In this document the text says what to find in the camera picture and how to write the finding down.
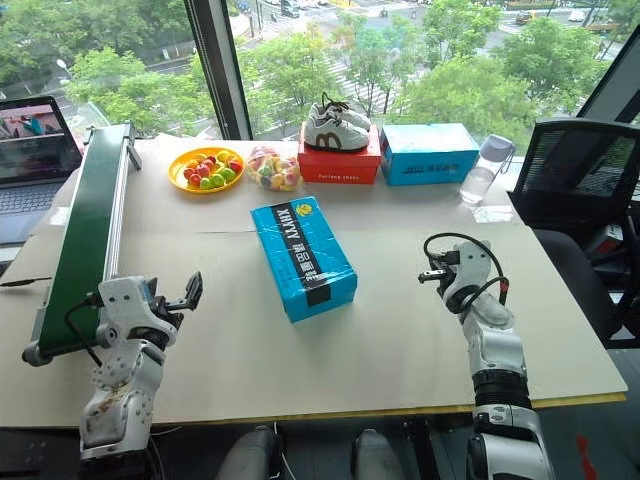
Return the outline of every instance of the black chair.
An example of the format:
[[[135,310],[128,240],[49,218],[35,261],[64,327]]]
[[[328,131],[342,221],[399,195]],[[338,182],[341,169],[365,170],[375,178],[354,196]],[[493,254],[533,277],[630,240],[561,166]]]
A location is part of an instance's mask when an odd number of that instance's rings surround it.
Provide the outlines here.
[[[640,129],[586,119],[536,123],[512,201],[562,275],[607,348],[640,347],[633,313],[640,250],[627,209],[640,173]],[[621,224],[622,247],[590,261],[579,244],[610,223]],[[594,271],[624,259],[630,275],[617,306]],[[611,340],[622,326],[633,340]]]

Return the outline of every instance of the plastic bottle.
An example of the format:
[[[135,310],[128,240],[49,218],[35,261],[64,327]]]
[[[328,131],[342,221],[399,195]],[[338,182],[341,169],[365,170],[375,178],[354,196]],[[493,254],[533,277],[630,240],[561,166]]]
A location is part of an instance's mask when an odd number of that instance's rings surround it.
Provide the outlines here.
[[[460,186],[462,200],[473,205],[480,202],[505,160],[514,153],[513,142],[498,135],[489,135],[480,147],[475,165]]]

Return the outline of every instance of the white sneaker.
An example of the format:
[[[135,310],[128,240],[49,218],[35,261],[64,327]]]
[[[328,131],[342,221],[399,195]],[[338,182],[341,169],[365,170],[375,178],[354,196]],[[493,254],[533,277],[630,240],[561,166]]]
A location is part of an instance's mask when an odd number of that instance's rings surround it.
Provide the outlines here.
[[[371,128],[371,121],[367,117],[349,108],[345,102],[331,100],[326,92],[322,92],[322,105],[317,103],[311,105],[309,115],[314,118],[324,117],[327,112],[333,113],[340,120],[346,120],[355,127],[364,128],[367,132]]]
[[[369,134],[365,129],[355,127],[327,112],[323,117],[307,117],[304,143],[318,150],[355,152],[369,144]]]

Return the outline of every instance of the mesh chair back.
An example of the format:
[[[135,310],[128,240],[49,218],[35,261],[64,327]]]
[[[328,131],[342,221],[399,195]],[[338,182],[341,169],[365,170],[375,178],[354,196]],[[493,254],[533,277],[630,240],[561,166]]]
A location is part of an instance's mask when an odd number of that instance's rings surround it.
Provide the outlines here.
[[[640,172],[640,129],[586,119],[536,123],[513,192],[535,228],[578,233],[620,221]]]

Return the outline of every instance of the tree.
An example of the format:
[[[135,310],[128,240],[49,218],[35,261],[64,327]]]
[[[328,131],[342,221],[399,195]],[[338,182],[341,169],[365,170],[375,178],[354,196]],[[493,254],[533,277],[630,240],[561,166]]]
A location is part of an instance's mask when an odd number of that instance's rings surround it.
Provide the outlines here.
[[[481,143],[495,133],[523,152],[529,144],[537,104],[527,98],[524,80],[505,77],[500,62],[457,57],[409,83],[394,102],[395,123],[461,122]]]
[[[322,91],[336,91],[327,47],[313,31],[278,37],[238,55],[254,133],[274,123],[284,136],[299,125]]]
[[[497,30],[498,7],[484,7],[469,0],[434,0],[425,13],[427,61],[433,68],[456,55],[471,56]]]
[[[58,58],[72,58],[87,32],[73,4],[12,0],[0,19],[0,84],[30,80],[42,87]]]
[[[333,35],[333,56],[356,81],[355,100],[369,117],[380,96],[385,97],[386,113],[392,89],[406,84],[422,63],[419,29],[397,15],[391,20],[391,26],[380,30],[364,27],[364,17],[343,15]]]
[[[628,36],[640,25],[640,2],[638,0],[611,0],[609,17],[618,24],[617,33]]]
[[[75,102],[92,101],[112,123],[133,121],[145,135],[193,134],[195,122],[213,114],[198,66],[192,60],[191,71],[183,75],[147,72],[131,52],[118,55],[106,47],[76,57],[66,93]]]
[[[495,50],[507,75],[529,82],[529,92],[544,102],[547,113],[559,106],[573,112],[580,97],[591,93],[608,62],[596,60],[599,40],[582,28],[566,28],[539,17],[520,35],[511,35]]]
[[[0,85],[28,80],[40,89],[59,72],[58,58],[70,65],[105,46],[148,57],[190,38],[182,0],[9,0],[0,17]]]

